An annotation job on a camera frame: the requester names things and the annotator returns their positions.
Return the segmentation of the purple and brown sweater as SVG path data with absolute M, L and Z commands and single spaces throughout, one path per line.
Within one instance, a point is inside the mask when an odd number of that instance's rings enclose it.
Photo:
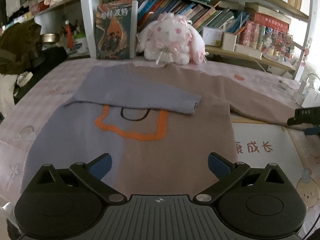
M 230 112 L 285 125 L 295 109 L 225 76 L 174 65 L 95 66 L 57 107 L 27 155 L 22 187 L 43 164 L 68 168 L 103 153 L 103 181 L 125 195 L 189 194 L 216 182 L 216 152 L 237 160 Z

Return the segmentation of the pink cartoon table mat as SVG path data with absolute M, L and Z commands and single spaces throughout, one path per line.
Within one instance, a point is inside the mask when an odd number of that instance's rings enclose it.
M 95 66 L 113 67 L 133 64 L 137 67 L 162 68 L 152 62 L 135 59 L 98 61 L 81 59 L 66 61 L 49 72 L 18 103 L 1 123 L 1 197 L 15 203 L 22 187 L 24 166 L 33 142 L 48 119 L 77 91 Z M 291 95 L 275 89 L 279 78 L 224 63 L 190 64 L 191 69 L 211 76 L 225 76 L 240 84 L 296 108 Z M 253 167 L 278 163 L 293 184 L 311 177 L 319 182 L 319 137 L 306 136 L 304 126 L 287 128 L 230 112 L 237 160 Z

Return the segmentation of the red book on shelf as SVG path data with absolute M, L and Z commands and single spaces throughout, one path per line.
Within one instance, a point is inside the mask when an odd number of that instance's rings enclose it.
M 288 23 L 266 14 L 255 12 L 253 21 L 260 25 L 264 25 L 265 27 L 281 31 L 282 33 L 287 33 L 289 31 L 290 25 Z

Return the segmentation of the white pen holder box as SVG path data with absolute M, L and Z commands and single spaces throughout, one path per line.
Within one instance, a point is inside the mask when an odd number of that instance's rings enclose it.
M 224 32 L 221 48 L 226 51 L 234 51 L 237 37 L 232 33 Z

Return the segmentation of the white storage box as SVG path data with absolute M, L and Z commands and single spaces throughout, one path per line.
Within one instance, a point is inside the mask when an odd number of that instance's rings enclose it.
M 204 27 L 202 38 L 206 46 L 221 47 L 224 31 L 222 29 Z

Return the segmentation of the row of leaning books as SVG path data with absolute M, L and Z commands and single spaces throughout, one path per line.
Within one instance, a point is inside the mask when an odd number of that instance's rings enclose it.
M 207 4 L 197 0 L 139 0 L 137 31 L 142 31 L 164 13 L 186 17 L 199 33 L 205 27 L 236 33 L 250 19 L 244 9 L 238 10 L 224 1 Z

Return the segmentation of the silver metal bowl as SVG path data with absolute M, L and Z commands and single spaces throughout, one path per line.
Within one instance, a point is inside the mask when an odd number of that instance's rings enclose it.
M 55 44 L 59 42 L 60 35 L 58 33 L 46 33 L 40 35 L 40 38 L 42 43 Z

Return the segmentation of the pink white plush bunny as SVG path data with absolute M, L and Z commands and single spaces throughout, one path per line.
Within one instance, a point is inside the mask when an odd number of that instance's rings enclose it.
M 183 15 L 163 13 L 137 34 L 138 53 L 157 64 L 186 65 L 206 62 L 205 43 L 191 21 Z

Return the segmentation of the brown knit garment pile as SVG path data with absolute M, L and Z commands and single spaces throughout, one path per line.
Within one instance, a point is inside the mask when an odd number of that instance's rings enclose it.
M 41 26 L 33 20 L 15 23 L 1 36 L 1 74 L 20 75 L 33 67 L 40 50 Z

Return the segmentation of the Harry Potter book box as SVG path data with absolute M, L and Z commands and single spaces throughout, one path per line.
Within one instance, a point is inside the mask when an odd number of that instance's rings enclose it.
M 97 59 L 135 58 L 137 16 L 137 0 L 119 0 L 97 6 L 95 18 Z

